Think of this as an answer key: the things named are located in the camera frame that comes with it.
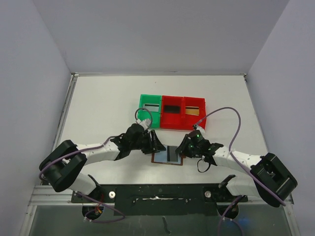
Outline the brown leather card holder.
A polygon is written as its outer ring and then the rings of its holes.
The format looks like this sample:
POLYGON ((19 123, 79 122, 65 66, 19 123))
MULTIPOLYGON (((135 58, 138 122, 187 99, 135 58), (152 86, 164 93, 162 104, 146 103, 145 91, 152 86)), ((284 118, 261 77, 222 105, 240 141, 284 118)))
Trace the brown leather card holder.
POLYGON ((164 165, 175 165, 175 166, 182 166, 183 165, 184 158, 182 156, 179 156, 179 162, 177 163, 170 163, 167 162, 167 150, 153 153, 151 162, 155 164, 164 164, 164 165))

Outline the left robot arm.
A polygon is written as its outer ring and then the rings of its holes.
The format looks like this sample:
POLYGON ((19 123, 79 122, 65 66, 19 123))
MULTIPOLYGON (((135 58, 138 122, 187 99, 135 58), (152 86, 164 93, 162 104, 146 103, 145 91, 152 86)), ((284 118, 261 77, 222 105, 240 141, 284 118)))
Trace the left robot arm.
POLYGON ((83 174, 84 166, 102 161, 118 161, 133 150, 143 154, 165 151, 154 130, 143 124, 132 124, 125 133, 110 136, 104 143, 76 145, 71 140, 63 141, 39 165, 39 178, 47 181, 56 192, 70 189, 80 192, 89 202, 100 197, 99 184, 91 175, 83 174))

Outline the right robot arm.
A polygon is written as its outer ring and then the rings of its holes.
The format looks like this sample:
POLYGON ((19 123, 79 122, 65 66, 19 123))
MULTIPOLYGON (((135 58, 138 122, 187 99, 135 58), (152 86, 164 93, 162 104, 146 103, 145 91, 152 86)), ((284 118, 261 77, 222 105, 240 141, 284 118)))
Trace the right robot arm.
POLYGON ((272 153, 253 155, 235 151, 219 143, 211 143, 199 130, 186 134, 176 148, 178 155, 200 158, 210 166, 227 167, 247 174, 222 182, 220 197, 231 201, 235 196, 260 197, 272 207, 285 206, 286 198, 297 187, 297 180, 272 153))

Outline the black card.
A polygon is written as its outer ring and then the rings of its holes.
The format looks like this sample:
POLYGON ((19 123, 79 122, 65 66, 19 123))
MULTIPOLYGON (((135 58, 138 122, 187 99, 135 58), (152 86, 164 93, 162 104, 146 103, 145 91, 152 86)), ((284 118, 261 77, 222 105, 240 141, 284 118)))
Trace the black card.
POLYGON ((179 114, 181 112, 180 106, 175 105, 164 105, 164 113, 171 113, 171 114, 179 114))

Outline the red bin right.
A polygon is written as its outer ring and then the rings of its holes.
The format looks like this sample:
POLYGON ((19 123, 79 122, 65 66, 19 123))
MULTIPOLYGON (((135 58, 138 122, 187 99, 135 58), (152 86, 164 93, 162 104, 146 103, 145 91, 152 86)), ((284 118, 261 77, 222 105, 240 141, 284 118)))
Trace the red bin right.
POLYGON ((184 97, 184 130, 193 130, 193 125, 206 116, 206 103, 204 98, 184 97), (186 115, 185 107, 199 107, 199 116, 186 115))

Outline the red bin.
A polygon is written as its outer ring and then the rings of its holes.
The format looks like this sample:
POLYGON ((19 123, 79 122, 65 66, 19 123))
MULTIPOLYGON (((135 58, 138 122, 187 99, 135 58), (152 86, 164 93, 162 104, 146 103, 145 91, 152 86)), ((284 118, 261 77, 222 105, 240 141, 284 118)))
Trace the red bin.
POLYGON ((193 125, 206 116, 206 103, 204 98, 184 97, 184 130, 193 130, 193 125), (185 107, 199 107, 199 116, 186 115, 185 107))
POLYGON ((183 130, 184 98, 179 96, 163 95, 161 105, 160 127, 163 129, 183 130), (164 113, 164 105, 180 106, 181 112, 179 114, 164 113))

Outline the red bin middle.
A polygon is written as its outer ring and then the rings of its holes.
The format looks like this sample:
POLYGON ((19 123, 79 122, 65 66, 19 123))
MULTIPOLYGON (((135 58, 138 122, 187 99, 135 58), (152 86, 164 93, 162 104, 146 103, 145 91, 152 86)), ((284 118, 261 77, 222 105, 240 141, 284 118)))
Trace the red bin middle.
POLYGON ((161 105, 160 127, 163 129, 183 130, 184 98, 179 96, 163 95, 161 105), (164 113, 164 105, 180 106, 181 112, 179 114, 164 113))

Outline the green bin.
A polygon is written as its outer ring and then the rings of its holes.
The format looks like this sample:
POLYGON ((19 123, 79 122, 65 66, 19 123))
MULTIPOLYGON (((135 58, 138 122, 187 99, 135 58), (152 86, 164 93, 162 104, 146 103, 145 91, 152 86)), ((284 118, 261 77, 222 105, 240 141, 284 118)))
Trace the green bin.
POLYGON ((139 108, 143 108, 144 104, 159 104, 159 112, 150 112, 152 115, 151 117, 147 111, 140 110, 137 112, 137 117, 140 120, 151 119, 152 120, 151 128, 160 128, 161 103, 162 103, 161 95, 150 94, 140 95, 139 108))

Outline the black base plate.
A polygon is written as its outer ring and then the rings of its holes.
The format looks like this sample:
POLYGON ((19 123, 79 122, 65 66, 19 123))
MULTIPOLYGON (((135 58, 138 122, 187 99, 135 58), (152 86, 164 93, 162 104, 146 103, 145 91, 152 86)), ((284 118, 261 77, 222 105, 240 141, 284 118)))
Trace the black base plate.
POLYGON ((222 214, 235 200, 226 187, 207 184, 103 184, 90 197, 126 216, 222 214))

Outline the aluminium left rail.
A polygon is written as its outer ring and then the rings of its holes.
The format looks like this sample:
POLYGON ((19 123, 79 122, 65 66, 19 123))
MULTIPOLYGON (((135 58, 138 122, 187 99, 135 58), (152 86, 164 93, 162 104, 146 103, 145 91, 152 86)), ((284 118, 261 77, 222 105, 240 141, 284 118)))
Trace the aluminium left rail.
POLYGON ((58 127, 57 127, 57 132, 56 132, 55 139, 54 139, 53 146, 52 146, 52 151, 55 150, 55 148, 58 146, 58 144, 59 144, 59 142, 61 140, 61 136, 62 136, 62 133, 63 133, 65 122, 66 122, 68 110, 69 110, 69 107, 70 107, 70 104, 71 104, 71 100, 72 100, 72 97, 73 97, 73 93, 74 93, 74 90, 75 90, 75 87, 76 87, 76 83, 77 83, 78 77, 79 77, 79 74, 71 73, 69 86, 68 86, 68 89, 67 89, 65 101, 64 101, 64 104, 63 104, 63 109, 62 109, 60 120, 59 120, 59 124, 58 124, 58 127))

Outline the aluminium rail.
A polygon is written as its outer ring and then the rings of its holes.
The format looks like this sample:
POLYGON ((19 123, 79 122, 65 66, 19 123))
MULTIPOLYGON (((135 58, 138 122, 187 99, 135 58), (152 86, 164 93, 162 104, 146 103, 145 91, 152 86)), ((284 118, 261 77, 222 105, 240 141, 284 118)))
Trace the aluminium rail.
POLYGON ((55 192, 50 185, 36 185, 29 200, 30 206, 66 206, 71 204, 72 191, 55 192))
POLYGON ((77 83, 78 77, 79 77, 79 74, 71 73, 69 86, 68 86, 68 89, 67 89, 65 101, 64 101, 64 104, 63 104, 63 109, 62 109, 60 120, 59 120, 59 124, 58 124, 58 127, 57 127, 57 132, 56 132, 55 139, 54 139, 53 146, 52 146, 52 151, 55 150, 55 148, 58 146, 58 144, 59 144, 59 142, 61 140, 61 136, 62 136, 62 133, 63 133, 65 122, 66 122, 68 110, 69 110, 69 107, 70 107, 70 104, 71 104, 71 100, 72 100, 72 97, 73 97, 73 93, 74 93, 74 90, 75 90, 75 87, 76 87, 76 83, 77 83))

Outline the aluminium front rail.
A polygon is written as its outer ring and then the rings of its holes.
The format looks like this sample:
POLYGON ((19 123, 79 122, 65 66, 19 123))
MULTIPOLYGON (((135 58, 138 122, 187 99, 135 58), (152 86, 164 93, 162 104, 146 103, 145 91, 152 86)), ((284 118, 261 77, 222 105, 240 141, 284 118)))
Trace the aluminium front rail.
POLYGON ((66 206, 71 204, 72 191, 55 192, 50 185, 36 185, 29 200, 30 206, 66 206))

